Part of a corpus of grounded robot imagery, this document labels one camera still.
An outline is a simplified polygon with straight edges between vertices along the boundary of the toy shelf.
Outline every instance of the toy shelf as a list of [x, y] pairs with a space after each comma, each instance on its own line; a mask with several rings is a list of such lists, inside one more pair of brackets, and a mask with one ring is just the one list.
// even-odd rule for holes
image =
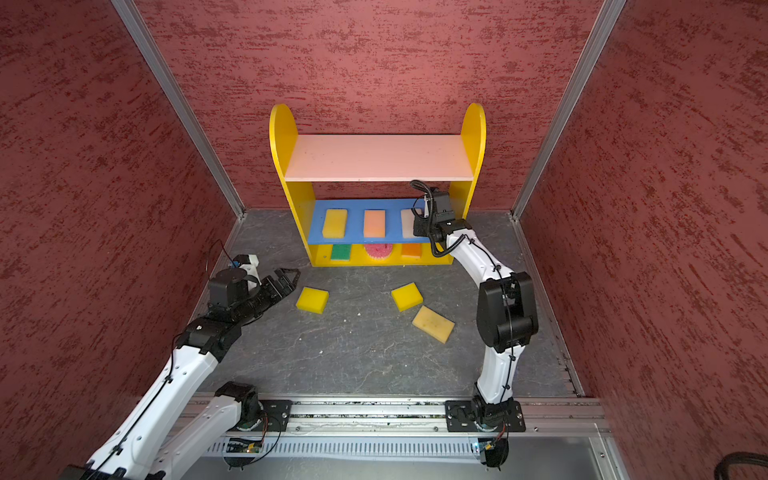
[[[410, 209], [414, 201], [416, 208], [424, 211], [424, 199], [398, 198], [386, 200], [316, 200], [312, 216], [310, 236], [306, 239], [309, 245], [351, 245], [353, 243], [429, 243], [426, 237], [405, 238], [402, 235], [400, 212]], [[344, 238], [325, 238], [323, 225], [326, 222], [326, 211], [329, 208], [340, 208], [347, 211], [346, 232]], [[366, 210], [384, 210], [386, 212], [386, 237], [365, 238], [362, 235], [363, 218]]]
[[[400, 211], [409, 209], [413, 198], [316, 200], [313, 182], [450, 181], [453, 210], [466, 218], [485, 154], [485, 112], [480, 104], [470, 104], [460, 135], [299, 135], [290, 109], [278, 104], [270, 115], [270, 146], [313, 266], [448, 265], [453, 257], [434, 257], [426, 238], [403, 238]], [[347, 210], [342, 239], [323, 237], [329, 208]], [[363, 237], [365, 210], [386, 210], [385, 237]], [[393, 250], [377, 260], [364, 243], [391, 243]], [[420, 243], [421, 258], [403, 257], [405, 243]], [[331, 260], [333, 244], [352, 245], [349, 260]]]

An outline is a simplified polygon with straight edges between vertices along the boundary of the pink shelf board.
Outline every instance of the pink shelf board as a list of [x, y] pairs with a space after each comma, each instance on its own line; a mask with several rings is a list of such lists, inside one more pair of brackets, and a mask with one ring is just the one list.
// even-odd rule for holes
[[460, 135], [299, 135], [289, 182], [472, 180]]

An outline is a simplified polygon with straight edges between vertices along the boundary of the white arm segment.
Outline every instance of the white arm segment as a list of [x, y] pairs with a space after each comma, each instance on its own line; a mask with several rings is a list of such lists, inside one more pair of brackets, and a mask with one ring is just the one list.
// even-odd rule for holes
[[205, 410], [157, 453], [150, 473], [165, 472], [163, 480], [178, 480], [227, 430], [240, 421], [241, 404], [230, 396], [215, 396]]
[[[499, 262], [493, 253], [483, 246], [474, 230], [462, 228], [450, 233], [445, 245], [450, 247], [461, 238], [462, 234], [467, 238], [451, 252], [451, 255], [460, 262], [464, 270], [467, 270], [469, 276], [475, 281], [475, 285], [480, 287], [480, 283], [486, 280], [499, 280], [513, 273], [511, 268]], [[485, 357], [477, 386], [480, 395], [487, 403], [501, 403], [512, 396], [512, 379], [515, 377], [518, 360], [524, 349], [524, 346], [515, 345], [503, 353], [497, 353], [490, 346], [485, 347]]]
[[[125, 478], [130, 480], [146, 478], [157, 457], [157, 451], [176, 419], [183, 412], [197, 387], [218, 365], [213, 354], [201, 355], [200, 349], [192, 346], [174, 349], [172, 355], [174, 355], [173, 381], [165, 383], [165, 377], [170, 370], [169, 359], [134, 411], [112, 437], [91, 456], [92, 469], [113, 473], [118, 468], [125, 468]], [[112, 448], [120, 443], [132, 425], [133, 428], [121, 446], [122, 452], [113, 454]]]
[[[462, 234], [466, 235], [467, 239], [462, 241], [458, 247], [456, 247], [456, 250], [451, 252], [451, 255], [458, 260], [464, 267], [464, 270], [467, 270], [469, 276], [475, 281], [475, 285], [480, 286], [481, 283], [491, 278], [505, 278], [512, 273], [511, 268], [502, 265], [502, 263], [493, 256], [493, 253], [488, 251], [488, 249], [480, 243], [474, 230], [462, 228], [461, 230], [456, 230], [455, 232], [450, 233], [445, 245], [450, 247], [458, 241]], [[502, 268], [498, 273], [493, 270], [496, 265], [502, 265]]]
[[487, 403], [501, 403], [512, 396], [512, 379], [524, 346], [515, 345], [503, 353], [497, 353], [490, 346], [485, 347], [485, 358], [482, 361], [482, 371], [478, 379], [478, 390]]

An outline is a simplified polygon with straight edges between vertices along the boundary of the textured red wall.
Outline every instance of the textured red wall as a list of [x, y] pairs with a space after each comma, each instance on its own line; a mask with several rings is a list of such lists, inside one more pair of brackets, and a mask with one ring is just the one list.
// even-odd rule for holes
[[154, 380], [234, 215], [109, 2], [3, 2], [0, 35], [0, 476], [45, 480]]
[[632, 479], [768, 453], [766, 119], [768, 4], [630, 1], [525, 211]]
[[[137, 0], [248, 207], [287, 207], [268, 124], [300, 133], [456, 134], [488, 116], [473, 206], [509, 209], [601, 0]], [[326, 184], [318, 197], [413, 196], [407, 184]]]

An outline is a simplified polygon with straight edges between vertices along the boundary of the beige sponge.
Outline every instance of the beige sponge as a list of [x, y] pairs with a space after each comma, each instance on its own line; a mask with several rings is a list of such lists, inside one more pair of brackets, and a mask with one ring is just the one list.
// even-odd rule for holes
[[416, 318], [413, 319], [413, 325], [445, 343], [448, 341], [455, 324], [444, 316], [422, 306], [416, 314]]

